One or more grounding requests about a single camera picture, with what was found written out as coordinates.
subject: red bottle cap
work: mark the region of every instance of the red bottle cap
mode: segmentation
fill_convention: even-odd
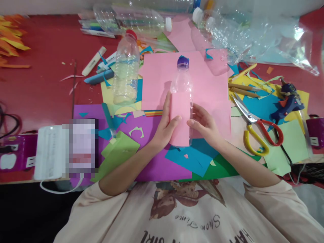
[[[132,36],[134,36],[134,37],[135,37],[135,39],[137,40],[137,35],[135,34],[135,32],[134,32],[134,31],[132,31],[132,30],[128,29],[128,30],[126,30],[126,34],[131,34],[131,35],[132,35]]]

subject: sleeve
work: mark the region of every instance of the sleeve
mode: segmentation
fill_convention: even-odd
[[[324,228],[309,214],[292,186],[285,181],[265,188],[244,184],[245,197],[291,243],[323,242]]]
[[[96,182],[75,201],[69,221],[54,242],[101,242],[127,196],[127,192],[115,197],[107,196]]]

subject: purple container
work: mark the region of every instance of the purple container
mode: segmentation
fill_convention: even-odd
[[[310,143],[317,148],[324,147],[324,118],[306,120]]]
[[[3,145],[10,145],[12,152],[0,154],[0,171],[13,172],[35,166],[37,134],[9,135]]]

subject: red scissors handle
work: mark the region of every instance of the red scissors handle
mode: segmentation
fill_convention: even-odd
[[[275,143],[274,141],[272,141],[266,127],[263,124],[268,124],[270,126],[273,126],[275,128],[275,130],[277,130],[278,135],[279,135],[279,140],[277,143]],[[259,126],[261,127],[261,130],[263,132],[263,134],[265,135],[265,137],[267,138],[267,140],[269,141],[269,143],[273,146],[280,146],[282,145],[282,143],[284,142],[284,134],[282,133],[282,130],[278,127],[277,124],[271,122],[271,121],[267,121],[267,120],[263,120],[263,119],[259,119],[257,120],[257,124],[259,124]]]

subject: glue gun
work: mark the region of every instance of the glue gun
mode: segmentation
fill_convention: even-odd
[[[282,107],[271,114],[271,117],[275,120],[285,118],[291,111],[299,111],[305,108],[295,86],[291,83],[286,83],[283,78],[280,81],[282,83],[281,93],[285,100],[279,101]]]

